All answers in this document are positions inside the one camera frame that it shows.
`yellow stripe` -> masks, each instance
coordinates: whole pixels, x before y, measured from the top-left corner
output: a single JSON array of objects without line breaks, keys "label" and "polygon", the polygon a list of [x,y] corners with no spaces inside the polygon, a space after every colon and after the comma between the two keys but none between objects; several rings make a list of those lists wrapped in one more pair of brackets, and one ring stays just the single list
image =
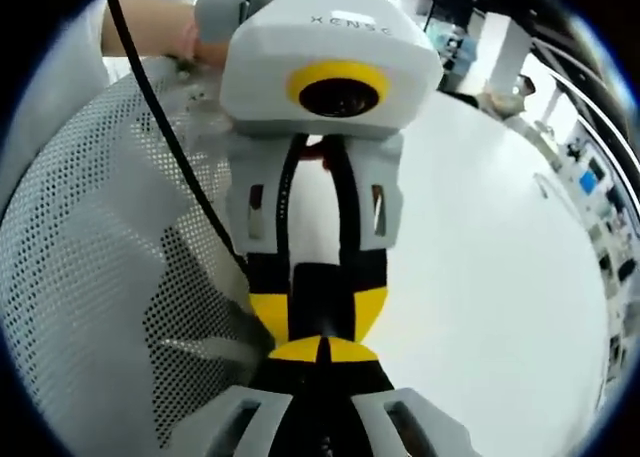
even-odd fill
[{"label": "yellow stripe", "polygon": [[293,103],[300,104],[300,93],[305,88],[328,79],[351,79],[367,84],[378,93],[378,104],[389,92],[389,80],[380,69],[361,62],[327,60],[293,72],[287,83],[287,96]]},{"label": "yellow stripe", "polygon": [[378,360],[378,356],[362,344],[349,342],[337,337],[329,337],[331,362],[369,362]]},{"label": "yellow stripe", "polygon": [[297,362],[315,362],[318,357],[320,336],[294,340],[278,347],[269,354],[270,359],[293,360]]},{"label": "yellow stripe", "polygon": [[249,294],[249,301],[253,311],[276,340],[276,344],[287,342],[289,340],[287,294]]},{"label": "yellow stripe", "polygon": [[362,342],[366,337],[384,307],[387,294],[386,287],[355,293],[356,342]]}]

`person's arm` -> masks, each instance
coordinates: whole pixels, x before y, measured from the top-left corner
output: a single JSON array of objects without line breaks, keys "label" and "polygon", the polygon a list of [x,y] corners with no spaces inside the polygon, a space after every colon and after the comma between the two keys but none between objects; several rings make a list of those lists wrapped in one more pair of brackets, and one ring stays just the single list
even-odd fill
[{"label": "person's arm", "polygon": [[[173,0],[120,0],[129,32],[141,56],[185,56],[186,32],[196,32],[193,6]],[[203,44],[195,40],[194,58],[215,68],[223,68],[228,45]],[[107,7],[102,25],[102,52],[106,57],[125,55],[113,17]]]}]

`camera lens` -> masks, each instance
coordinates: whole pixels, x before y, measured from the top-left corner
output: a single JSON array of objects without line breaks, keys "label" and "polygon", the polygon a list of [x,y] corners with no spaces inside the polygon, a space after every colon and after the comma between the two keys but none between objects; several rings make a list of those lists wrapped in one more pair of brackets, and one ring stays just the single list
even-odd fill
[{"label": "camera lens", "polygon": [[370,111],[379,101],[373,87],[353,79],[320,80],[300,92],[300,104],[323,117],[355,117]]}]

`black cable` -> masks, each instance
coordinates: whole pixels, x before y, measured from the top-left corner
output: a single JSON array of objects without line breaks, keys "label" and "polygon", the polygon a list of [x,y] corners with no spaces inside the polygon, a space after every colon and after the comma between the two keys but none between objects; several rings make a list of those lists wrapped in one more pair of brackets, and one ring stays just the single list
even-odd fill
[{"label": "black cable", "polygon": [[167,116],[162,110],[162,106],[158,99],[156,98],[155,93],[153,92],[153,88],[151,87],[151,83],[147,78],[147,75],[144,72],[144,68],[142,67],[142,62],[140,62],[140,57],[138,55],[138,51],[136,50],[135,44],[133,43],[133,39],[131,38],[131,34],[129,33],[129,28],[127,27],[127,23],[122,13],[122,7],[120,7],[119,0],[107,0],[109,4],[109,9],[111,10],[111,15],[113,17],[113,23],[118,31],[118,35],[120,36],[120,40],[122,41],[122,46],[124,47],[125,53],[127,55],[127,59],[129,59],[129,63],[131,64],[131,72],[136,78],[138,82],[138,86],[140,87],[140,91],[144,96],[144,99],[149,106],[149,110],[153,114],[158,123],[158,127],[162,132],[165,140],[167,141],[167,145],[169,146],[169,150],[173,154],[182,175],[184,176],[184,180],[186,181],[189,189],[193,193],[194,197],[200,204],[200,208],[204,212],[204,214],[209,219],[209,222],[215,229],[218,237],[227,248],[233,259],[240,267],[240,270],[247,275],[248,268],[247,263],[244,261],[242,257],[235,253],[233,248],[233,242],[229,237],[226,229],[218,219],[216,212],[213,210],[209,199],[206,194],[202,190],[200,186],[200,182],[198,182],[197,177],[193,173],[193,169],[187,160],[187,157],[184,155],[182,151],[182,147],[180,147],[180,143],[178,142],[178,138],[176,137],[173,129],[171,128],[171,124],[167,120]]}]

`perforated mesh surface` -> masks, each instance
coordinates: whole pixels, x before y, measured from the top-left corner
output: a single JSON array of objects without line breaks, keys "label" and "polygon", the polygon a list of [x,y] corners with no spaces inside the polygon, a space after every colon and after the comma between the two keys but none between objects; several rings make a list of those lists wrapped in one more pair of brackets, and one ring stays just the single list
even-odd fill
[{"label": "perforated mesh surface", "polygon": [[[145,67],[226,225],[215,79]],[[75,455],[162,455],[177,421],[247,379],[270,342],[246,296],[133,77],[49,142],[0,226],[5,339]]]}]

